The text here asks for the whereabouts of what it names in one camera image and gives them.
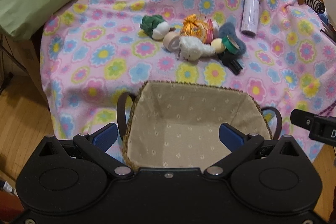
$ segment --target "pink floral blanket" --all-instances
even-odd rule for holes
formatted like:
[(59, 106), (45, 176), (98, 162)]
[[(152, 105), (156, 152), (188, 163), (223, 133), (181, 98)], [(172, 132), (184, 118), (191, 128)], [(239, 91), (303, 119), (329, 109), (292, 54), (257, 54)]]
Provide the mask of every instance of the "pink floral blanket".
[[(299, 6), (297, 0), (261, 0), (257, 37), (245, 37), (239, 32), (243, 5), (244, 0), (74, 0), (67, 4), (45, 25), (41, 45), (42, 84), (56, 136), (69, 139), (116, 123), (122, 92), (136, 93), (146, 80), (176, 80), (243, 90), (261, 106), (277, 107), (283, 116), (282, 134), (292, 134), (314, 160), (322, 144), (291, 125), (289, 115), (294, 108), (331, 115), (329, 106), (336, 100), (335, 46), (320, 32), (315, 12)], [(193, 13), (236, 26), (247, 45), (239, 76), (216, 58), (197, 64), (178, 61), (176, 54), (139, 27), (144, 15), (161, 14), (179, 30), (183, 18)], [(272, 114), (265, 115), (274, 126)], [(119, 160), (120, 144), (119, 139), (108, 150)]]

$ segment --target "green plush toy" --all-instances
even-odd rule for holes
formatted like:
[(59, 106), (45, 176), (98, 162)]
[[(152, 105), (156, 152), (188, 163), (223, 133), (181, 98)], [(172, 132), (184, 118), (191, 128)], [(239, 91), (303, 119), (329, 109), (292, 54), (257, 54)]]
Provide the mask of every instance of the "green plush toy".
[(144, 16), (140, 28), (154, 40), (162, 40), (167, 33), (175, 30), (161, 15)]

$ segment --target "green tape roll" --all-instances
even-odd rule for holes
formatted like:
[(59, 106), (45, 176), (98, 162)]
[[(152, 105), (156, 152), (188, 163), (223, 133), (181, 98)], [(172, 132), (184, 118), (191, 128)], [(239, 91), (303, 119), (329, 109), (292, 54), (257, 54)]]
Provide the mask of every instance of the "green tape roll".
[(222, 43), (226, 47), (226, 49), (232, 54), (236, 54), (239, 51), (239, 46), (229, 35), (222, 38)]

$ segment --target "basket fabric lining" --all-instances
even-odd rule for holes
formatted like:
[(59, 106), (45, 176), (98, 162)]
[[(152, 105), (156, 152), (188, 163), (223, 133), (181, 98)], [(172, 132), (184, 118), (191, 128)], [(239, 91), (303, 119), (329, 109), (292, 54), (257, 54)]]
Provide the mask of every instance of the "basket fabric lining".
[(151, 81), (133, 103), (123, 140), (128, 165), (143, 167), (206, 167), (230, 151), (219, 141), (227, 122), (243, 133), (270, 139), (258, 104), (239, 90), (199, 84)]

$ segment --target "orange drawstring pouch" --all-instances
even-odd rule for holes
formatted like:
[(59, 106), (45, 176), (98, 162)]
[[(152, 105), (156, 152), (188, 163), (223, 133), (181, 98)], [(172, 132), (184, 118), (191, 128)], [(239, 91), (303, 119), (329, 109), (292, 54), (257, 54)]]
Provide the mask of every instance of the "orange drawstring pouch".
[(180, 35), (197, 37), (202, 43), (210, 44), (213, 40), (212, 20), (208, 19), (204, 21), (195, 14), (187, 16), (183, 19)]

